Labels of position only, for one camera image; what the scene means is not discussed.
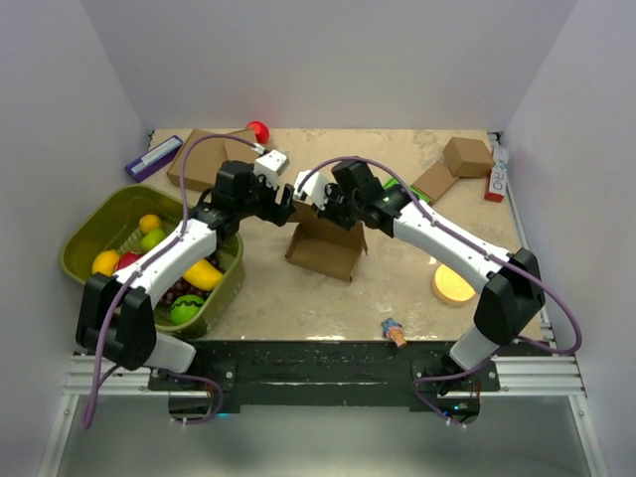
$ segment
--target table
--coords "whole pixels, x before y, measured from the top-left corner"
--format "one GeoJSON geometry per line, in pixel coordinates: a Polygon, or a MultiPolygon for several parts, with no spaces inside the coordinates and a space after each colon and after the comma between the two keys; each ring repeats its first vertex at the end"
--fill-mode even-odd
{"type": "MultiPolygon", "coordinates": [[[[157,129],[150,147],[173,134],[186,139],[191,130],[157,129]]],[[[452,136],[483,139],[488,144],[486,132],[479,130],[272,129],[271,145],[291,161],[282,176],[284,183],[293,184],[299,171],[342,155],[379,160],[411,183],[434,161],[443,159],[442,149],[452,136]]],[[[383,183],[388,179],[386,173],[375,172],[383,183]]],[[[517,250],[520,241],[509,206],[483,199],[485,181],[458,181],[434,209],[477,237],[517,250]]],[[[180,198],[165,170],[144,184],[180,198]]],[[[191,205],[198,197],[198,192],[188,192],[191,205]]],[[[345,283],[286,262],[284,254],[294,227],[277,228],[256,218],[241,223],[245,282],[207,338],[381,340],[380,323],[393,317],[409,340],[457,340],[472,324],[477,298],[453,308],[433,295],[432,276],[439,264],[434,257],[379,231],[366,230],[369,255],[361,257],[353,282],[345,283]]],[[[543,338],[539,317],[524,334],[543,338]]]]}

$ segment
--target green bin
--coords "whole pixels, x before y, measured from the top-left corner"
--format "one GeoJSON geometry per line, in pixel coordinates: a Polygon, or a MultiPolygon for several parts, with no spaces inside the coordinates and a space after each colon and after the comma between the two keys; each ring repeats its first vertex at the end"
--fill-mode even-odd
{"type": "MultiPolygon", "coordinates": [[[[124,187],[112,194],[75,232],[62,250],[62,269],[73,280],[85,284],[95,257],[104,250],[116,249],[120,254],[140,251],[139,219],[155,214],[164,222],[166,234],[173,231],[183,216],[181,202],[148,186],[124,187]]],[[[181,338],[201,338],[219,321],[239,292],[245,271],[242,264],[242,240],[239,234],[227,240],[218,250],[221,283],[212,291],[199,313],[189,322],[175,326],[170,309],[155,308],[157,330],[181,338]]]]}

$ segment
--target brown box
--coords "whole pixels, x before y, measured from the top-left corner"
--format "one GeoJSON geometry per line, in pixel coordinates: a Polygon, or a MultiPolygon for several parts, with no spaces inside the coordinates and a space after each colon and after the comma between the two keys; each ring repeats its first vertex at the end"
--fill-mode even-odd
{"type": "MultiPolygon", "coordinates": [[[[179,185],[179,175],[181,174],[181,161],[183,154],[190,145],[206,134],[208,131],[195,129],[192,131],[186,142],[181,146],[177,157],[168,168],[168,178],[175,186],[179,185]]],[[[242,137],[248,141],[256,142],[253,129],[244,129],[231,133],[231,135],[242,137]]],[[[247,145],[231,139],[207,139],[200,142],[190,153],[186,164],[186,188],[192,191],[203,192],[215,185],[217,171],[221,165],[228,161],[253,162],[258,158],[258,154],[252,151],[247,145]]]]}
{"type": "Polygon", "coordinates": [[[495,165],[484,141],[451,137],[444,147],[446,164],[456,177],[486,177],[495,165]]]}
{"type": "Polygon", "coordinates": [[[430,199],[428,203],[432,205],[437,202],[457,180],[458,178],[453,176],[444,164],[435,162],[412,183],[412,186],[430,199]]]}
{"type": "Polygon", "coordinates": [[[296,202],[294,206],[296,212],[289,221],[298,225],[285,254],[287,261],[323,275],[353,281],[360,255],[368,252],[362,224],[346,231],[317,218],[307,204],[296,202]]]}

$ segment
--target yellow lid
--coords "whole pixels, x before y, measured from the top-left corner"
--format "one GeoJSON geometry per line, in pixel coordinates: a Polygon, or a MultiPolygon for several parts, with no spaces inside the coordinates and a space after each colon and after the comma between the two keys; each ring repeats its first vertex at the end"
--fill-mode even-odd
{"type": "Polygon", "coordinates": [[[464,305],[475,296],[475,290],[461,276],[440,265],[433,277],[433,292],[435,296],[447,305],[464,305]]]}

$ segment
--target gray floor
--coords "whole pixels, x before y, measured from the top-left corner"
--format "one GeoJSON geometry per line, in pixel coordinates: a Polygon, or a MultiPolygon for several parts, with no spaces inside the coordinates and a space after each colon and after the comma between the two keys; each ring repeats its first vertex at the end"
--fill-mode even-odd
{"type": "Polygon", "coordinates": [[[80,404],[62,476],[587,476],[565,398],[484,399],[467,431],[402,408],[245,407],[170,423],[164,397],[80,404]]]}

